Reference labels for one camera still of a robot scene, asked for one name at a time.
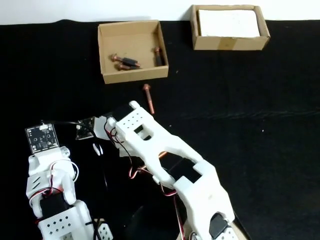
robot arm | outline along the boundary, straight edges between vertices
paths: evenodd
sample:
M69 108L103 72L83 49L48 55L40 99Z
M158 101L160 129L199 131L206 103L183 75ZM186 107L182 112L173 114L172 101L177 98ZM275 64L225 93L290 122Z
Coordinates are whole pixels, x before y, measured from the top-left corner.
M230 226L235 219L233 208L215 167L181 138L158 124L136 101L131 101L129 106L121 117L97 118L106 121L103 129L96 129L97 133L104 134L104 139L111 137L121 157L128 154L140 157L157 184L176 190L186 207L192 239L237 240ZM192 170L199 178L194 182L185 175L175 179L161 165L159 154L163 152L191 161Z
M74 182L79 175L70 151L59 147L52 124L26 129L30 149L26 196L44 240L92 240L94 227L87 205L76 199ZM107 224L97 234L112 240Z

brown cardboard box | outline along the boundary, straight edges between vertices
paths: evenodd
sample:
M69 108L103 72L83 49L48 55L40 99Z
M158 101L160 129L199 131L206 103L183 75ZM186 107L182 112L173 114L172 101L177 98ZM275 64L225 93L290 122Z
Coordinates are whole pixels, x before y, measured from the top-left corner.
M260 36L201 36L198 10L253 10L256 14ZM261 8L254 5L193 5L191 11L191 30L194 50L262 50L270 39L270 33Z
M157 20L100 24L98 27L100 68L106 84L165 78L169 64L165 42ZM160 47L165 65L156 66L155 47ZM137 60L141 69L121 70L111 55Z

white wall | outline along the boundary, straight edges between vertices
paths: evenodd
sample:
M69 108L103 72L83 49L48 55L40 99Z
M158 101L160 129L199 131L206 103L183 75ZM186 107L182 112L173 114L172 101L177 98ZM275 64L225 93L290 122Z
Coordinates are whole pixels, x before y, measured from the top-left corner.
M190 6L253 4L267 20L320 20L319 0L0 0L0 25L128 20L189 20Z

bolt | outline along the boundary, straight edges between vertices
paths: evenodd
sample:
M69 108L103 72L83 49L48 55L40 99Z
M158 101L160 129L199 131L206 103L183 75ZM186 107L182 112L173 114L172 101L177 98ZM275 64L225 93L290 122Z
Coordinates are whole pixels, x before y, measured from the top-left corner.
M154 48L154 53L155 53L156 66L157 67L163 66L162 59L161 59L161 56L160 56L160 47Z
M145 91L146 98L147 98L147 100L148 100L150 112L151 112L151 114L155 114L154 105L152 104L152 99L151 99L151 95L150 95L150 88L151 88L151 87L150 87L149 84L143 85L143 90Z
M129 66L124 65L124 64L122 64L122 63L117 64L117 68L118 68L119 70L130 70L130 69L131 69Z
M115 62L115 61L122 62L122 63L126 64L127 66L140 67L140 63L138 63L137 60L127 58L127 57L122 58L122 57L119 57L116 53L111 55L111 60L113 62Z
M111 55L111 60L113 61L113 62L115 62L115 61L118 61L118 62L122 62L122 58L121 57L119 57L116 53L115 54L112 54Z
M162 152L160 152L160 154L159 154L159 159L161 159L164 155L166 155L168 152L167 151L162 151ZM147 166L146 165L143 165L142 167L140 167L140 169L142 169L142 170L144 170L144 169L146 169L147 168Z

black fabric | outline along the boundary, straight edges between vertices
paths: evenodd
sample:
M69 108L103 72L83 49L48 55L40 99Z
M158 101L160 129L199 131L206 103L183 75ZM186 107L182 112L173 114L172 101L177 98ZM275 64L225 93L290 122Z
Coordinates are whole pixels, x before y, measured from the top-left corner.
M268 21L266 48L243 52L194 51L189 22L161 25L168 78L111 85L100 74L97 22L0 26L2 196L12 239L41 239L25 196L24 128L99 116L131 100L148 108L144 83L156 120L216 167L252 239L320 239L320 21ZM80 168L77 198L115 236L175 239L172 199L149 176L128 180L128 160L109 142L98 158L90 140L74 141L74 126L56 133Z

